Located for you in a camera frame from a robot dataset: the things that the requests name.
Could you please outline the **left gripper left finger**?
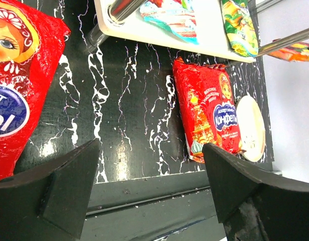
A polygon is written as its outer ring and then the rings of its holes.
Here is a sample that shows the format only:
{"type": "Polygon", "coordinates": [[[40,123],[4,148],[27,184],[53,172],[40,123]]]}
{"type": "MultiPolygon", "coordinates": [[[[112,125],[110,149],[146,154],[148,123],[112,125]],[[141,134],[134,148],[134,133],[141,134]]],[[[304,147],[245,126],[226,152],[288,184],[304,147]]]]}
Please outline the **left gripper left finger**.
{"type": "Polygon", "coordinates": [[[99,141],[0,181],[0,240],[79,240],[99,141]]]}

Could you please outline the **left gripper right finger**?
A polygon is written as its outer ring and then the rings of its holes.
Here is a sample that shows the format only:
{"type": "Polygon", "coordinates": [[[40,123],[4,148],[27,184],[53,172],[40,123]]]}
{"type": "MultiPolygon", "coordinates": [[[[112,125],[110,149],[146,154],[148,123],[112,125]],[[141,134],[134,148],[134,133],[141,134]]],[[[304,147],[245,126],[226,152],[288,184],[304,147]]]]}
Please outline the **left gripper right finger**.
{"type": "Polygon", "coordinates": [[[309,183],[263,170],[211,143],[202,152],[228,240],[309,240],[309,183]]]}

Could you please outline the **orange Fox's candy bag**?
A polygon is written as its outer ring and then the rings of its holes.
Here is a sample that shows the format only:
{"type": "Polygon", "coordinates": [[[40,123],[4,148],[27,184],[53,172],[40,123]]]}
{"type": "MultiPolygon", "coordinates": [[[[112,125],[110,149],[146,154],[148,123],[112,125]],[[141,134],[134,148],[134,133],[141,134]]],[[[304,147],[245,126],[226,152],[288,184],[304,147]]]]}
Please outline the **orange Fox's candy bag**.
{"type": "Polygon", "coordinates": [[[309,62],[309,43],[298,42],[268,55],[287,62],[309,62]]]}

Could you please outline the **green yellow Fox's candy bag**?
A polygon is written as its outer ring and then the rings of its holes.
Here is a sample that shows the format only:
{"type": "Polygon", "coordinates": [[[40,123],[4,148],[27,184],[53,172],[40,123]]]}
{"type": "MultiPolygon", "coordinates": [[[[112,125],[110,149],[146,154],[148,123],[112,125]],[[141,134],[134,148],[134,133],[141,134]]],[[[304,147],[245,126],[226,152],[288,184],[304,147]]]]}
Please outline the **green yellow Fox's candy bag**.
{"type": "Polygon", "coordinates": [[[243,57],[256,57],[259,51],[256,31],[247,1],[221,1],[224,28],[233,51],[243,57]]]}

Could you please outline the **teal Fox's mint candy bag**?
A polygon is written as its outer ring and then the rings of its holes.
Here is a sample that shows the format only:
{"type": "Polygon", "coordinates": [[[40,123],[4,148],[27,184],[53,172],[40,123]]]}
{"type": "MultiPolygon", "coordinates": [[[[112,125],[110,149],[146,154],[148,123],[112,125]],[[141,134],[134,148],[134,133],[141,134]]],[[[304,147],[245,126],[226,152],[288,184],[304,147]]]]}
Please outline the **teal Fox's mint candy bag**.
{"type": "Polygon", "coordinates": [[[146,1],[139,11],[144,21],[159,26],[187,43],[198,44],[193,1],[146,1]]]}

